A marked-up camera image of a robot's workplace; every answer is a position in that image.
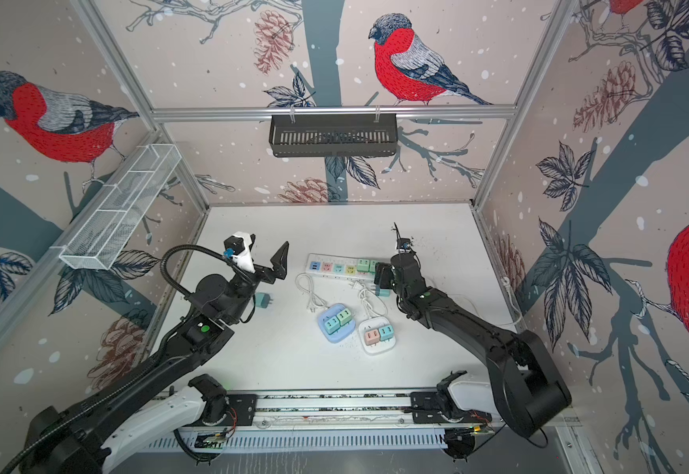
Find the dark teal charger plug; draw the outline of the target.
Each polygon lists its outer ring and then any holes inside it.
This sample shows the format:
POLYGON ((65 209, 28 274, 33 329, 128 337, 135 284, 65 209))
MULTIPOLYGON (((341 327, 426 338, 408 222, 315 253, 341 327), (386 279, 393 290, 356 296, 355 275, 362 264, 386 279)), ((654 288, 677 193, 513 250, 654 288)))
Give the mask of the dark teal charger plug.
POLYGON ((378 297, 388 298, 392 295, 392 291, 389 288, 377 288, 375 294, 378 297))

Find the pink charger plug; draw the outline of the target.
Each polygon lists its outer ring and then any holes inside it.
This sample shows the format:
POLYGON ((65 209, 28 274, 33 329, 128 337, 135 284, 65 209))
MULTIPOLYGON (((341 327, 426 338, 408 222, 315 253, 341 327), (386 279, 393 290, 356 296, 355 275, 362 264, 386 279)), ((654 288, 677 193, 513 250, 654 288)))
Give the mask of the pink charger plug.
POLYGON ((366 346, 373 346, 379 342, 378 329, 371 329, 364 333, 364 343, 366 346))

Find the light teal charger plug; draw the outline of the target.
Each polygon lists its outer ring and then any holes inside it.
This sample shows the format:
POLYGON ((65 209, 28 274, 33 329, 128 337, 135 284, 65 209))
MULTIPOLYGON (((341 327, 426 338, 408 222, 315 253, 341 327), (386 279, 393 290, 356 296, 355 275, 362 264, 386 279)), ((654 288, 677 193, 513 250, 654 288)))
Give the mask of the light teal charger plug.
POLYGON ((340 323, 338 323, 338 318, 332 316, 324 321, 324 328, 327 335, 332 335, 340 329, 340 323))

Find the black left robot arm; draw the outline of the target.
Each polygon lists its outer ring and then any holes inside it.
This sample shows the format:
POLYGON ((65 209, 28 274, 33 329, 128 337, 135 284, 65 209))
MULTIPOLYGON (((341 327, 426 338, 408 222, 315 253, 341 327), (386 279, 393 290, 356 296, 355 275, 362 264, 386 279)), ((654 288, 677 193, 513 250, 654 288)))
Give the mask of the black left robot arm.
POLYGON ((64 411, 48 407, 36 415, 24 448, 4 472, 109 473, 167 432, 233 416, 226 389, 194 371, 227 345, 234 325, 247 322, 244 312, 255 303, 259 285, 287 277, 289 245, 283 243, 265 267, 253 262, 254 244, 255 235, 238 232, 225 240, 222 252, 192 244, 169 249, 160 273, 188 302, 188 313, 131 372, 64 411), (209 275, 196 290, 187 290, 168 269, 170 258, 186 251, 224 263, 233 278, 209 275))

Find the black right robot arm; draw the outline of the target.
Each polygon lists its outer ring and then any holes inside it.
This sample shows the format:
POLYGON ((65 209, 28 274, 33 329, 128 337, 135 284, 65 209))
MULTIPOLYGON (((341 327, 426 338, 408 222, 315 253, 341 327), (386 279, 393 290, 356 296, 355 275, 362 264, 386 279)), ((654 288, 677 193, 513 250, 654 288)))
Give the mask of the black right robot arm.
POLYGON ((414 252, 377 263, 374 284, 395 292, 407 318, 449 337, 484 363, 494 405, 515 434, 529 438, 571 406, 571 391, 539 336, 488 323, 428 286, 414 252))

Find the white multicolour power strip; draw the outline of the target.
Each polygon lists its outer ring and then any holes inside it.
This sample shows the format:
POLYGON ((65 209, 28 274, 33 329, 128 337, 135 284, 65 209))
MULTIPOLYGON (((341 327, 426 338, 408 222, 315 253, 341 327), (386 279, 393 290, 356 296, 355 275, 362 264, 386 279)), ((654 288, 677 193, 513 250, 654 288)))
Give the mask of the white multicolour power strip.
POLYGON ((357 272, 358 259, 311 253, 305 266, 305 273, 315 277, 337 278, 338 280, 361 280, 374 282, 375 274, 357 272))

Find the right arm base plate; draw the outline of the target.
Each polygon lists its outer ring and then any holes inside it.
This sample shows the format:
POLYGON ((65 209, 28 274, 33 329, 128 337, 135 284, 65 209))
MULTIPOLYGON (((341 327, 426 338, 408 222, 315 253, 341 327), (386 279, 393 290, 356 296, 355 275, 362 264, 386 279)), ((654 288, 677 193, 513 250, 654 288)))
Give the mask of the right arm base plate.
POLYGON ((409 407, 404 412, 413 417, 415 424, 468 424, 483 426, 492 422, 492 414, 459 408, 448 394, 437 391, 417 391, 409 395, 409 407))

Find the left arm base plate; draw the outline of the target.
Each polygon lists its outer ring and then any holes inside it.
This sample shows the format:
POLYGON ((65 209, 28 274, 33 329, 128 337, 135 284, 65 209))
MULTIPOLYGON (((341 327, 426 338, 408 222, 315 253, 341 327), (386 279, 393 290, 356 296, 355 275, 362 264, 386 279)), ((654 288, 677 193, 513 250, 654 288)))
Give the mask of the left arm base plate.
POLYGON ((219 425, 231 428, 250 427, 255 418, 259 396, 251 393, 229 393, 226 396, 226 410, 219 425))

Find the aluminium front rail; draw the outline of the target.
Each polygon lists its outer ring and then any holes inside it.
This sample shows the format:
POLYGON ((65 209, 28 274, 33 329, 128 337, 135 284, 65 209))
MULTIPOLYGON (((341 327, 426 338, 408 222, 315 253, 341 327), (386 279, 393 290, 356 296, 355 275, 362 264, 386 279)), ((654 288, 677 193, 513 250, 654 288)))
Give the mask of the aluminium front rail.
MULTIPOLYGON (((490 401, 488 387, 481 385, 480 395, 472 400, 470 410, 492 414, 492 422, 486 426, 503 423, 494 408, 486 406, 490 401)), ((409 395, 401 392, 365 391, 338 392, 289 392, 257 394, 257 409, 250 428, 259 430, 291 430, 295 427, 391 427, 397 425, 418 425, 413 417, 404 412, 409 407, 409 395)), ((192 387, 186 387, 171 395, 164 393, 136 409, 127 418, 129 422, 153 421, 158 416, 168 419, 165 430, 185 426, 222 427, 219 425, 226 410, 226 396, 215 403, 216 409, 203 400, 202 394, 192 387)), ((462 424, 422 424, 422 425, 474 425, 462 424)))

